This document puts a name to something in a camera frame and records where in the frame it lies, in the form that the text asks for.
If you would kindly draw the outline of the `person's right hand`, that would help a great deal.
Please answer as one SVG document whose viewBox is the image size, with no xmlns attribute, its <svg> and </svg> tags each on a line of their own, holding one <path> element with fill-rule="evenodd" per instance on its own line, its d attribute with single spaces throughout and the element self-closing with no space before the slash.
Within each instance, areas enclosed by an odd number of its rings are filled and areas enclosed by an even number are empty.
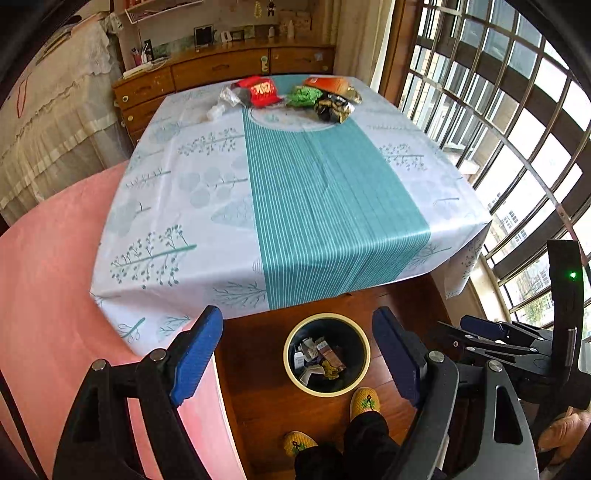
<svg viewBox="0 0 591 480">
<path fill-rule="evenodd" d="M 555 420 L 544 430 L 538 440 L 540 453 L 554 450 L 551 465 L 559 465 L 568 460 L 590 426 L 590 409 L 578 410 L 570 407 L 566 414 Z"/>
</svg>

